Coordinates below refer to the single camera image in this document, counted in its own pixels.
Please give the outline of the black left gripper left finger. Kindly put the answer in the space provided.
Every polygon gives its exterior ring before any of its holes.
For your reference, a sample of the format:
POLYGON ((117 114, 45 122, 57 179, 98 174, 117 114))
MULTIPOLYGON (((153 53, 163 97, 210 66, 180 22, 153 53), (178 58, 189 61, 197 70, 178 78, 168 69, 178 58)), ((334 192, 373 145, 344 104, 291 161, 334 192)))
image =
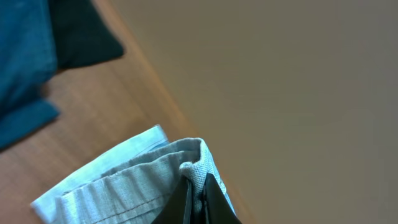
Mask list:
POLYGON ((192 183, 182 175, 172 195, 152 224, 190 224, 192 183))

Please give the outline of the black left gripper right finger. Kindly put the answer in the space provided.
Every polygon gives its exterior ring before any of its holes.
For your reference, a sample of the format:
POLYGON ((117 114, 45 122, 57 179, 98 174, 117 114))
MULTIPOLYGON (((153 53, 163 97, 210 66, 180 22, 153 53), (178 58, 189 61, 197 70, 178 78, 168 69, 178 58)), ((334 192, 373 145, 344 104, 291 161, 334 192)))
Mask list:
POLYGON ((232 211, 213 174, 206 175, 203 186, 205 224, 242 224, 232 211))

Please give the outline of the light denim shorts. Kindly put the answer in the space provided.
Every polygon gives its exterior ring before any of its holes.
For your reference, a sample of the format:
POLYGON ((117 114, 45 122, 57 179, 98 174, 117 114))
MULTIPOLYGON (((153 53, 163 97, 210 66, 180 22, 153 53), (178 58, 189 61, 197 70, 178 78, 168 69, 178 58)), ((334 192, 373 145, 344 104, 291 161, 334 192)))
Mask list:
POLYGON ((202 211, 207 174, 226 186, 201 138, 169 142, 156 125, 79 168, 31 206, 45 223, 150 223, 181 176, 193 185, 193 212, 202 211))

